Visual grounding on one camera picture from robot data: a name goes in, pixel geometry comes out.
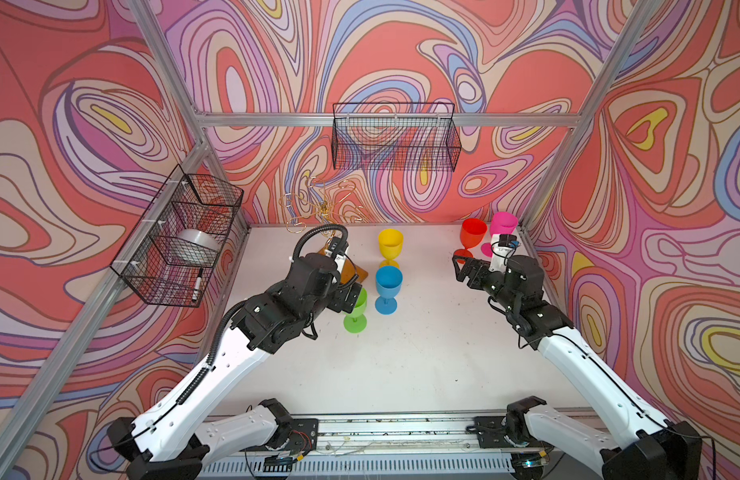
black wire basket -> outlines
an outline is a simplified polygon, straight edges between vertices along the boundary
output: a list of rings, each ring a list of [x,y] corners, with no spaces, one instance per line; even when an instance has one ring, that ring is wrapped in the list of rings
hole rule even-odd
[[[461,138],[452,102],[332,105],[337,170],[455,171]]]
[[[167,182],[156,197],[162,194]],[[226,180],[183,173],[145,240],[131,258],[115,260],[125,264],[123,268],[117,270],[112,264],[112,269],[145,303],[199,306],[243,196],[241,188]],[[143,216],[152,206],[153,200]],[[211,239],[209,243],[214,242],[219,248],[187,240],[183,237],[187,230],[199,230],[206,235],[205,239]]]

colorful wall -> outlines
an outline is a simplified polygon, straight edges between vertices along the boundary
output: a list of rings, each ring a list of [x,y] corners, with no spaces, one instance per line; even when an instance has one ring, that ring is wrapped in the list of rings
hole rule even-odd
[[[740,0],[664,2],[532,236],[595,350],[740,479]]]
[[[631,12],[628,1],[176,0],[158,20],[199,110],[329,112],[336,101],[436,101],[461,112],[576,112]],[[253,224],[342,198],[339,220],[450,222],[522,211],[564,132],[462,128],[455,173],[336,172],[329,128],[209,130]]]
[[[0,424],[193,144],[126,4],[0,1]],[[102,425],[191,368],[235,244],[202,308],[122,294],[10,478],[92,476]]]

black metal mesh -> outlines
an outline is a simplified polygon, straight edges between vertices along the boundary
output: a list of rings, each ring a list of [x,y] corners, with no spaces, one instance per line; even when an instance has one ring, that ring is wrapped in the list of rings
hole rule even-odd
[[[199,306],[243,194],[240,188],[211,175],[184,174],[119,275],[146,303]],[[188,229],[204,232],[220,248],[181,238],[181,232]]]
[[[375,105],[334,104],[332,158],[337,170],[450,170],[454,171],[461,154],[461,139],[452,111],[434,113],[420,105],[395,107],[402,113],[378,114]],[[428,117],[410,117],[423,113]]]

robotic arm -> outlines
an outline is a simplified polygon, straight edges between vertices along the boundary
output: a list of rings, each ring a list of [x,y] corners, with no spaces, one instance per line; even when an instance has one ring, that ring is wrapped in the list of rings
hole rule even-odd
[[[495,262],[495,256],[492,265],[453,256],[456,279],[468,278],[471,289],[488,294],[490,307],[506,316],[526,346],[540,352],[573,383],[611,435],[532,396],[508,406],[505,439],[516,446],[532,439],[548,442],[605,480],[698,478],[702,449],[698,432],[688,422],[672,423],[637,395],[595,354],[570,319],[543,300],[543,270],[534,258],[515,255]]]
[[[330,239],[325,255],[300,256],[311,237],[329,230],[341,235]],[[147,412],[117,418],[108,427],[116,452],[130,461],[130,480],[189,480],[199,475],[202,464],[244,448],[288,446],[293,419],[275,398],[243,415],[203,420],[242,377],[285,342],[301,333],[316,340],[314,320],[325,308],[353,311],[362,285],[356,274],[340,283],[347,240],[342,225],[309,230],[295,245],[284,280],[225,313],[202,362]]]

blue goblet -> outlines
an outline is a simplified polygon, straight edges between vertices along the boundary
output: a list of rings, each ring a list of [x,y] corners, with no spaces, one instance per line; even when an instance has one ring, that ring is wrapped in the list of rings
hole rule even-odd
[[[402,289],[402,272],[395,266],[383,266],[375,274],[375,287],[380,295],[375,300],[375,310],[389,315],[397,310],[397,300],[394,298]]]

